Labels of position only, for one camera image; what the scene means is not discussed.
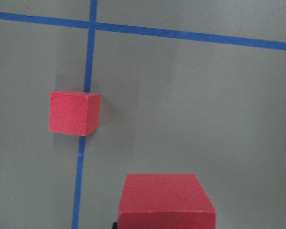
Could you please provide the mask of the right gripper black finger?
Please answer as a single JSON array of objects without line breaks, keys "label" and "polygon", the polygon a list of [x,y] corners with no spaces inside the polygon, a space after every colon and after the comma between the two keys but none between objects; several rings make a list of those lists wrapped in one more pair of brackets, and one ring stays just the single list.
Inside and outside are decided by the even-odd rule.
[{"label": "right gripper black finger", "polygon": [[117,229],[117,222],[114,222],[114,223],[112,224],[112,229]]}]

